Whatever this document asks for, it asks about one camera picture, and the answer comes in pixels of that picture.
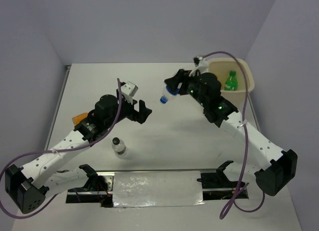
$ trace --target bottle cap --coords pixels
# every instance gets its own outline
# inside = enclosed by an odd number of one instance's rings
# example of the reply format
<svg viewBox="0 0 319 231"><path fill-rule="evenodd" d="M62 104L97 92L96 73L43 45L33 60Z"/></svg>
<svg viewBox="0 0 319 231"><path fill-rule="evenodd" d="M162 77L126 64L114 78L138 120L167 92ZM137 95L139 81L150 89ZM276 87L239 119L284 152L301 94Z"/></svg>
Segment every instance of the bottle cap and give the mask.
<svg viewBox="0 0 319 231"><path fill-rule="evenodd" d="M159 101L160 101L161 103L165 104L165 103L168 102L168 99L167 99L167 97L162 96Z"/></svg>
<svg viewBox="0 0 319 231"><path fill-rule="evenodd" d="M114 145L118 145L118 144L120 144L120 139L118 139L117 137L114 137L112 142Z"/></svg>

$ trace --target tan container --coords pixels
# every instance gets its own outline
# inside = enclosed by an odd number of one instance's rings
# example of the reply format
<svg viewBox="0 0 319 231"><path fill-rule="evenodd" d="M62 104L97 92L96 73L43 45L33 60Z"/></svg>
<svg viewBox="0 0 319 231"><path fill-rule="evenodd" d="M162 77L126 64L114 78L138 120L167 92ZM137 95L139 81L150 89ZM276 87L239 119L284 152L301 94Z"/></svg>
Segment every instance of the tan container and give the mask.
<svg viewBox="0 0 319 231"><path fill-rule="evenodd" d="M248 64L244 60L239 58L237 58L237 60L242 65L246 74L248 82L248 92L250 93L255 87L253 75L251 74ZM236 91L225 91L225 82L229 77L229 72L231 70L236 71L238 88ZM213 58L209 60L208 71L215 74L218 78L218 81L221 83L221 95L225 99L229 100L236 107L240 108L245 100L245 81L237 63L232 58Z"/></svg>

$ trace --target clear plastic bottle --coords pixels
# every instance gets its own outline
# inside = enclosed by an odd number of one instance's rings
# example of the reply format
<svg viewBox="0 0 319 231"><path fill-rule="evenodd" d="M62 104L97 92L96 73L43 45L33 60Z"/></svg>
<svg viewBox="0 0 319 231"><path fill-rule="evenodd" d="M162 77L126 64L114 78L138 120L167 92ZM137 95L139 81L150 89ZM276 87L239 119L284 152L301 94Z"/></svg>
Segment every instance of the clear plastic bottle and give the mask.
<svg viewBox="0 0 319 231"><path fill-rule="evenodd" d="M122 139L114 137L112 140L112 148L119 158L125 158L128 155L128 151Z"/></svg>
<svg viewBox="0 0 319 231"><path fill-rule="evenodd" d="M173 100L174 98L176 98L178 95L178 90L176 91L176 93L173 93L168 86L163 88L163 93L162 93L162 97L160 98L160 102L165 104L168 101Z"/></svg>

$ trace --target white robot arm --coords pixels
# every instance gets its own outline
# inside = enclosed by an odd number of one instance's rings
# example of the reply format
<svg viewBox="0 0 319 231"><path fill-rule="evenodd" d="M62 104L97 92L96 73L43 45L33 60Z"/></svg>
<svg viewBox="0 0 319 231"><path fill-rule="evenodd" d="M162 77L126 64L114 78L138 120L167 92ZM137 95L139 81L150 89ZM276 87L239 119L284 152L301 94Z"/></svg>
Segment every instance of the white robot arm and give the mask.
<svg viewBox="0 0 319 231"><path fill-rule="evenodd" d="M104 178L98 176L89 165L80 165L72 171L58 170L89 149L108 131L115 120L119 99L122 99L122 107L117 122L125 118L140 124L146 121L152 110L146 108L142 100L139 101L139 111L134 109L137 101L133 100L133 95L137 89L133 83L121 83L123 97L119 97L119 93L118 97L102 96L95 104L95 109L75 125L74 130L51 149L52 152L45 153L21 167L11 165L6 169L5 190L23 214L33 212L46 198L68 189L83 187L89 191L97 186L108 189Z"/></svg>
<svg viewBox="0 0 319 231"><path fill-rule="evenodd" d="M276 195L291 179L297 167L297 155L294 151L284 151L265 138L247 121L242 121L242 114L228 100L221 96L221 84L212 73L205 73L208 62L202 56L194 58L195 69L186 71L179 69L171 78L165 79L168 91L172 95L191 95L202 107L203 113L210 123L231 134L240 142L245 143L245 124L248 131L248 146L258 161L254 171L257 185L266 194ZM233 174L238 164L226 162L219 170L224 174Z"/></svg>

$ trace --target gray wall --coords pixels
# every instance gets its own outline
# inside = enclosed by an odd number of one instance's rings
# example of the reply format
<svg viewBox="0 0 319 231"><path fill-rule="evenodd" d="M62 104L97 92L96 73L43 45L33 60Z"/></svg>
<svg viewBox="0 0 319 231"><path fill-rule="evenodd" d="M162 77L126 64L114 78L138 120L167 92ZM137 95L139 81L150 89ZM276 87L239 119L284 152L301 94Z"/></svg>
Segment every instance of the gray wall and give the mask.
<svg viewBox="0 0 319 231"><path fill-rule="evenodd" d="M276 0L247 62L262 131L299 155L290 193L304 231L318 230L319 0Z"/></svg>
<svg viewBox="0 0 319 231"><path fill-rule="evenodd" d="M24 0L0 0L0 167L44 148L65 69ZM4 193L6 207L16 212ZM0 211L1 230L13 220Z"/></svg>
<svg viewBox="0 0 319 231"><path fill-rule="evenodd" d="M27 0L65 64L244 58L275 0Z"/></svg>

